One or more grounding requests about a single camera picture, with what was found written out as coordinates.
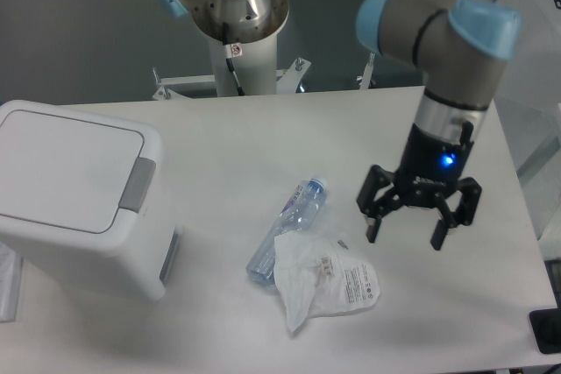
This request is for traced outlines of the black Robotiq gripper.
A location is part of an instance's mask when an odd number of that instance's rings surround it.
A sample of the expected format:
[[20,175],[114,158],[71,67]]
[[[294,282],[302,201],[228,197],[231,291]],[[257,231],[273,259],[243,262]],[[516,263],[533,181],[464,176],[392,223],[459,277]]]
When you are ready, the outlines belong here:
[[[448,142],[414,124],[398,169],[370,167],[356,199],[369,243],[376,241],[382,219],[403,206],[438,209],[441,218],[430,239],[435,251],[441,250],[450,229],[472,224],[482,188],[474,178],[461,175],[474,145],[473,131],[472,123],[463,122],[459,139]],[[446,199],[456,192],[461,197],[452,211]]]

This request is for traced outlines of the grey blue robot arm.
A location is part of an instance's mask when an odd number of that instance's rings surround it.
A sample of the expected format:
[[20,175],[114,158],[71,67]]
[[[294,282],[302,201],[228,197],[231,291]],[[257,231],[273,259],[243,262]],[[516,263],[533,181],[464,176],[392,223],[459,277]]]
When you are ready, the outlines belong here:
[[[189,14],[208,39],[220,96],[279,92],[276,37],[288,18],[288,0],[159,1],[173,16]],[[463,171],[520,26],[519,14],[499,0],[361,4],[359,42],[427,77],[398,168],[372,166],[359,192],[370,241],[382,219],[401,207],[439,211],[431,238],[435,249],[450,229],[472,223],[481,188]]]

